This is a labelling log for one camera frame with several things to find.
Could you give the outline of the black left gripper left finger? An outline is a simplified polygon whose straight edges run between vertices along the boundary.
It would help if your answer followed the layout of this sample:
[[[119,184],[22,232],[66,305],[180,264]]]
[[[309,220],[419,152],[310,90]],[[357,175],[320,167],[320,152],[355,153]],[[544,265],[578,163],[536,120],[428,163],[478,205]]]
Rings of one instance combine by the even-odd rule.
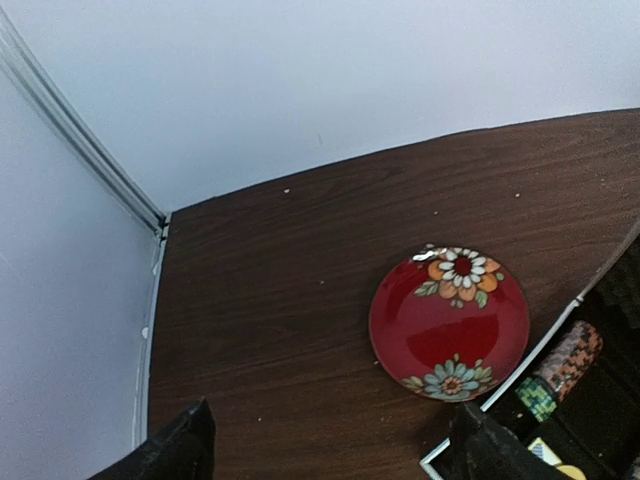
[[[216,424],[202,398],[91,480],[214,478]]]

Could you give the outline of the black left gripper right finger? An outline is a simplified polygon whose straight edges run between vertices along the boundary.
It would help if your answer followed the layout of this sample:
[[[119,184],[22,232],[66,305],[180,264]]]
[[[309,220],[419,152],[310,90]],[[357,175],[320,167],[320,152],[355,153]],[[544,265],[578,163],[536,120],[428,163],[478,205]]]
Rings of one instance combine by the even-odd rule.
[[[474,403],[456,407],[450,427],[451,479],[562,479]]]

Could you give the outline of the aluminium poker case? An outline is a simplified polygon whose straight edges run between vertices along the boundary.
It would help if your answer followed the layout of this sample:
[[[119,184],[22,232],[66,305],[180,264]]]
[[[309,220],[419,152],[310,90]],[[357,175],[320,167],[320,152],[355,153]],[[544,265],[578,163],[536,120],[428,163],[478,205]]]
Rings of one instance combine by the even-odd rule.
[[[574,300],[506,384],[456,410],[429,479],[639,476],[639,243]]]

